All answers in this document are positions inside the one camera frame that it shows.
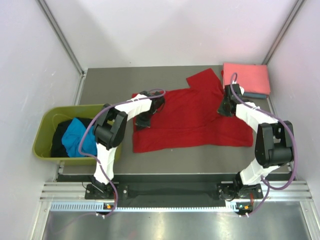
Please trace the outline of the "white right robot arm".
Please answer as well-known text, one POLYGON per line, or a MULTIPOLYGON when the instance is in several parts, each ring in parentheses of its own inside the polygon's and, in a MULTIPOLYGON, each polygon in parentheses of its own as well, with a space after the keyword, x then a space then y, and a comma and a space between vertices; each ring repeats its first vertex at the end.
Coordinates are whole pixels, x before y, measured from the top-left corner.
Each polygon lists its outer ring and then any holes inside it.
POLYGON ((225 117, 237 117, 256 133, 254 159, 233 179, 233 192, 237 197, 245 198, 257 188, 262 178, 294 160, 293 124, 244 99, 239 84, 225 86, 217 112, 225 117))

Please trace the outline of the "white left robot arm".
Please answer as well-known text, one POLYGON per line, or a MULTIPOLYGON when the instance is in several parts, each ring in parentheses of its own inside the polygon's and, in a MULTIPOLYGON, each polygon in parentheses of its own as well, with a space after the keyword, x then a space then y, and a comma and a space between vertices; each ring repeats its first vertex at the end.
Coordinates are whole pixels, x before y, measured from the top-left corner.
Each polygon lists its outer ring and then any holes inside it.
POLYGON ((152 116, 165 104, 165 93, 162 89, 142 91, 130 100, 105 104, 89 124, 88 128, 93 128, 97 156, 82 151, 88 130, 81 139, 78 151, 84 156, 95 158, 96 170, 91 185, 102 198, 109 198, 117 191, 112 183, 114 161, 124 139, 127 122, 135 119, 137 130, 150 128, 152 116))

